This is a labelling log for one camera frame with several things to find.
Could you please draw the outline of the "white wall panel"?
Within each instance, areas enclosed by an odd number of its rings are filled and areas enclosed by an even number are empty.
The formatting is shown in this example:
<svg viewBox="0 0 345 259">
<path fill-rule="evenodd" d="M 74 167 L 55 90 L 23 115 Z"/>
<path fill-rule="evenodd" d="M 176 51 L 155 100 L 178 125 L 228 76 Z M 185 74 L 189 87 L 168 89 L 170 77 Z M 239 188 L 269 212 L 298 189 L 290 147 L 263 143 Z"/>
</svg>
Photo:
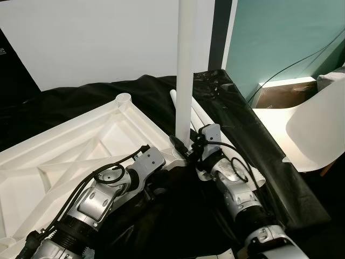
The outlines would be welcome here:
<svg viewBox="0 0 345 259">
<path fill-rule="evenodd" d="M 177 74 L 179 0 L 7 0 L 0 30 L 38 88 Z"/>
</svg>

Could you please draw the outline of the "grey cushion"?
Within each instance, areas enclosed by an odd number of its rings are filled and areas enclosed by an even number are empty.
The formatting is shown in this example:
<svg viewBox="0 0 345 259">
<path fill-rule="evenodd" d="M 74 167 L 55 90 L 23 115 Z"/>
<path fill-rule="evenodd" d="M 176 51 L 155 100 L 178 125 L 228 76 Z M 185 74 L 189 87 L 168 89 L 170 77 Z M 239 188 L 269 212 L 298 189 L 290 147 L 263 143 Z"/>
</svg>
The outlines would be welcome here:
<svg viewBox="0 0 345 259">
<path fill-rule="evenodd" d="M 342 80 L 345 78 L 345 72 L 329 72 L 327 74 L 323 74 L 322 76 L 318 76 L 317 81 L 317 87 L 318 91 L 323 91 L 326 87 L 330 86 L 335 81 Z"/>
</svg>

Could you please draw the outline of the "black vertical wall post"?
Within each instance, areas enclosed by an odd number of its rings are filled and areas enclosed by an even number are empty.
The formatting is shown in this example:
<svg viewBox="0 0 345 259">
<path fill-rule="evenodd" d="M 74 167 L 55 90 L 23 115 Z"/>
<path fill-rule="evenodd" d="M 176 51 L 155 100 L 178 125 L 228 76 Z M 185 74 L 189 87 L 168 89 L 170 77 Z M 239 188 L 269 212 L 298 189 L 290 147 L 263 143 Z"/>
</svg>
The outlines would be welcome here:
<svg viewBox="0 0 345 259">
<path fill-rule="evenodd" d="M 209 66 L 208 71 L 223 69 L 226 64 L 226 44 L 231 36 L 234 21 L 233 12 L 237 9 L 238 0 L 215 0 L 213 10 L 213 22 L 209 47 Z"/>
</svg>

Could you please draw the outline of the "white plastic table top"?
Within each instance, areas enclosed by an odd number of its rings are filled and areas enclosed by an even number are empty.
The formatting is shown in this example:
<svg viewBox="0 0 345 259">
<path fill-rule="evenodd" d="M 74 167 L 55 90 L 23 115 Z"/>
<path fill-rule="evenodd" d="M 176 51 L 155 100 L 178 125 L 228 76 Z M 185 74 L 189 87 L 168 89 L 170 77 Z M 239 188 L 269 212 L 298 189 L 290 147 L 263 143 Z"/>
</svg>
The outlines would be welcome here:
<svg viewBox="0 0 345 259">
<path fill-rule="evenodd" d="M 0 240 L 12 244 L 46 226 L 81 178 L 143 145 L 175 162 L 168 136 L 122 93 L 0 152 Z"/>
</svg>

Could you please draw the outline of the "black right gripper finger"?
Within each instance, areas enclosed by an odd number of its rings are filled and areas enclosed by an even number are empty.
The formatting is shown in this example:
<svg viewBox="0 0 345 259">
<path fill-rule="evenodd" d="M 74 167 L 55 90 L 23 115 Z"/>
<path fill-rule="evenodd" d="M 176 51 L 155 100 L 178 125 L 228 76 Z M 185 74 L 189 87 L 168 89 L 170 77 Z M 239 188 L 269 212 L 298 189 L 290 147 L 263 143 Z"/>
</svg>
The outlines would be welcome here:
<svg viewBox="0 0 345 259">
<path fill-rule="evenodd" d="M 188 150 L 187 146 L 185 145 L 185 143 L 180 141 L 180 139 L 174 135 L 170 135 L 169 140 L 172 143 L 172 145 L 175 149 L 175 152 L 179 156 L 181 156 L 182 158 L 189 158 L 189 154 L 188 154 L 189 150 Z"/>
</svg>

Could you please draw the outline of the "white plastic chair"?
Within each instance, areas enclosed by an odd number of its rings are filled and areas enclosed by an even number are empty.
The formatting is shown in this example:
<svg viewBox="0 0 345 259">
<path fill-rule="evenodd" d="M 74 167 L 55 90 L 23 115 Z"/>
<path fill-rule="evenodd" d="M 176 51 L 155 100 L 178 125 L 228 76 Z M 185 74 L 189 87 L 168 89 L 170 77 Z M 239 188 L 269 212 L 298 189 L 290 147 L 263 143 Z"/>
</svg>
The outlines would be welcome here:
<svg viewBox="0 0 345 259">
<path fill-rule="evenodd" d="M 324 168 L 344 152 L 345 79 L 298 106 L 253 111 L 283 151 L 281 160 L 297 171 Z"/>
</svg>

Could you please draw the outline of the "white plastic table leg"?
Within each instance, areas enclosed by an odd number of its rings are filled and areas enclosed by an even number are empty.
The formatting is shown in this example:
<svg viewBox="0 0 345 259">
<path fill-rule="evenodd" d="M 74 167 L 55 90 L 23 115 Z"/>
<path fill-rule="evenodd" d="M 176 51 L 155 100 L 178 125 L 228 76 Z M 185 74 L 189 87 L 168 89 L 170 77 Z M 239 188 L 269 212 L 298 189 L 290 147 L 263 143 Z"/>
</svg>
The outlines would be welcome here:
<svg viewBox="0 0 345 259">
<path fill-rule="evenodd" d="M 196 10 L 197 0 L 179 0 L 175 136 L 186 146 L 191 145 L 192 50 Z"/>
<path fill-rule="evenodd" d="M 209 124 L 209 116 L 200 106 L 191 106 L 191 123 L 196 132 Z"/>
<path fill-rule="evenodd" d="M 207 124 L 215 124 L 215 122 L 210 118 L 209 114 L 207 114 L 207 112 L 200 106 L 199 102 L 197 102 L 194 98 L 192 98 L 191 107 L 197 114 L 197 118 L 200 119 L 204 126 Z M 247 171 L 252 173 L 252 178 L 250 177 L 249 180 L 251 180 L 252 183 L 256 183 L 257 185 L 257 187 L 254 187 L 254 189 L 263 187 L 263 185 L 265 185 L 265 177 L 257 168 L 251 166 L 251 164 L 244 157 L 242 157 L 239 152 L 234 151 L 232 148 L 229 148 L 227 146 L 221 146 L 221 149 L 224 155 L 226 155 L 229 160 L 231 160 L 232 158 L 237 158 L 238 160 L 241 160 L 244 165 L 246 165 L 246 167 L 248 168 Z"/>
<path fill-rule="evenodd" d="M 177 114 L 177 91 L 170 90 L 169 94 L 174 107 L 174 114 Z"/>
</svg>

